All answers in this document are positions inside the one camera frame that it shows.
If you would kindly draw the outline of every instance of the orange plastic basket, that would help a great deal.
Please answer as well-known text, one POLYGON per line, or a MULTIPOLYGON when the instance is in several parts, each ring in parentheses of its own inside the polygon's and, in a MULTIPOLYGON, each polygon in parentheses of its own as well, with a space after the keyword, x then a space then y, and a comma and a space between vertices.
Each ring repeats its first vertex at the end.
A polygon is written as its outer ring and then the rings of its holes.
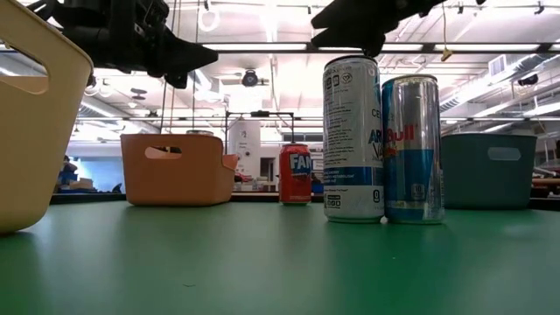
POLYGON ((236 155, 216 136, 122 135, 127 201, 136 206, 211 206, 229 201, 236 155), (156 148, 176 147, 181 153, 156 148))
POLYGON ((45 214, 93 65, 78 46, 15 0, 0 0, 0 39, 48 72, 0 75, 1 234, 27 228, 45 214))

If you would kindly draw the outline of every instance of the red bull logo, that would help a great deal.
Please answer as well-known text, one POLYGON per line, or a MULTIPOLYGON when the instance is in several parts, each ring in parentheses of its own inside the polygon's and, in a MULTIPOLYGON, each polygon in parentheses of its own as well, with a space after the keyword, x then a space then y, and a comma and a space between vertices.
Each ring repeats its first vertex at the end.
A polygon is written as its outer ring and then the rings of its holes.
POLYGON ((387 128, 386 137, 388 143, 414 140, 414 125, 404 125, 404 129, 401 131, 393 131, 391 128, 387 128))

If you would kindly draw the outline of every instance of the energy drink can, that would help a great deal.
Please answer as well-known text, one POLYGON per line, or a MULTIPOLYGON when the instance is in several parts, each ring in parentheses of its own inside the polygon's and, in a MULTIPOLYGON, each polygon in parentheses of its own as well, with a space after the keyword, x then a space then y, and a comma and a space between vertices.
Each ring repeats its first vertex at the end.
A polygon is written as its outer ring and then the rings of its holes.
POLYGON ((383 137, 375 60, 346 56, 326 64, 324 198, 329 221, 377 223, 383 216, 383 137))
POLYGON ((312 158, 305 144, 290 143, 280 151, 280 202, 306 205, 312 201, 312 158))
POLYGON ((389 222, 436 224, 444 218, 438 97, 438 81, 430 75, 405 75, 383 83, 389 222))

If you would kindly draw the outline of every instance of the teal plastic bin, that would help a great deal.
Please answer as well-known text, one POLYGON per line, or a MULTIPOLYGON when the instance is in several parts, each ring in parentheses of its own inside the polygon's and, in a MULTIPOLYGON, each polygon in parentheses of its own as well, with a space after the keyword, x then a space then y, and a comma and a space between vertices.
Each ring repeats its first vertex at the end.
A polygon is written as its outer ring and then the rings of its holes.
POLYGON ((529 203, 535 136, 456 134, 442 137, 444 206, 523 209, 529 203))

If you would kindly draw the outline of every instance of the cream plastic basket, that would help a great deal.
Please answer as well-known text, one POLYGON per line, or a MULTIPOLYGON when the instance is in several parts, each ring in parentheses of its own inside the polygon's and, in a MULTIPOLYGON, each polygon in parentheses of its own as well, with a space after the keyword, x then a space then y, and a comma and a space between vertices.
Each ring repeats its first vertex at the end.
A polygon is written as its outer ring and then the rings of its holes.
POLYGON ((0 39, 48 72, 0 75, 2 234, 27 228, 45 214, 93 65, 78 46, 15 0, 0 0, 0 39))

